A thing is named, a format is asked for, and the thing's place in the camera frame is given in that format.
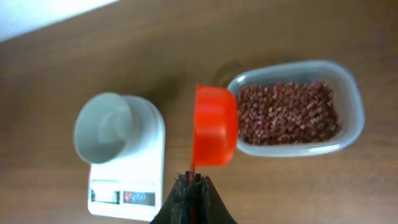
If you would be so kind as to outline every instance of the scale platform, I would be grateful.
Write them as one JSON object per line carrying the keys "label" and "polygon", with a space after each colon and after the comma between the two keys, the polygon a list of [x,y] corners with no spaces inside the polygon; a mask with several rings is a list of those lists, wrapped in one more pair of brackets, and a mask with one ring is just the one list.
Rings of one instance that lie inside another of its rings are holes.
{"label": "scale platform", "polygon": [[88,210],[93,215],[152,221],[162,206],[165,124],[159,110],[138,96],[123,96],[141,121],[136,146],[122,157],[92,164]]}

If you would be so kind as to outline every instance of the brown granules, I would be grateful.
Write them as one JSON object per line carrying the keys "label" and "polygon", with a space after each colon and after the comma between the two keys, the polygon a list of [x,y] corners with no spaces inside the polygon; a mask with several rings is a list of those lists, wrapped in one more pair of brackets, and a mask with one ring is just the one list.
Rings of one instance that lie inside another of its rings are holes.
{"label": "brown granules", "polygon": [[253,145],[322,142],[338,133],[326,82],[250,85],[238,93],[239,138]]}

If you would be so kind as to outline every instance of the red scoop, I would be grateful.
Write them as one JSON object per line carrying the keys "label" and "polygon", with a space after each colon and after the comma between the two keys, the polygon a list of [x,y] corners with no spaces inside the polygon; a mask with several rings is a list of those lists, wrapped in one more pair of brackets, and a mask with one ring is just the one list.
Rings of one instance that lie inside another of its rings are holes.
{"label": "red scoop", "polygon": [[238,140],[238,108],[225,88],[197,86],[191,170],[222,166],[233,157]]}

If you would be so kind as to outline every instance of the wooden table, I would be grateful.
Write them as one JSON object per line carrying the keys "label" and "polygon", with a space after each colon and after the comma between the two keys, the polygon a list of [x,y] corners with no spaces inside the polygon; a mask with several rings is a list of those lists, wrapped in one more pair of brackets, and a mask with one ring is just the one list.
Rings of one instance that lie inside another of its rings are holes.
{"label": "wooden table", "polygon": [[366,125],[344,151],[237,151],[199,169],[238,223],[397,223],[398,7],[394,0],[120,1],[0,44],[0,223],[134,223],[87,210],[73,125],[97,93],[141,95],[167,128],[164,192],[189,168],[195,85],[306,59],[347,66]]}

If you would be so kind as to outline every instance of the brown table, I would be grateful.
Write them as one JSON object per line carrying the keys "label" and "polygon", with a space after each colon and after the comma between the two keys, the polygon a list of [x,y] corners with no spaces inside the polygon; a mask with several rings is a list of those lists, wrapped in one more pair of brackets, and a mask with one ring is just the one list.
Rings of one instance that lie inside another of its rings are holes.
{"label": "brown table", "polygon": [[165,196],[189,168],[195,85],[306,59],[347,66],[366,125],[344,151],[237,151],[209,175],[238,223],[397,223],[398,7],[394,0],[120,1],[0,44],[0,223],[134,223],[92,216],[72,144],[84,103],[141,95],[167,128]]}

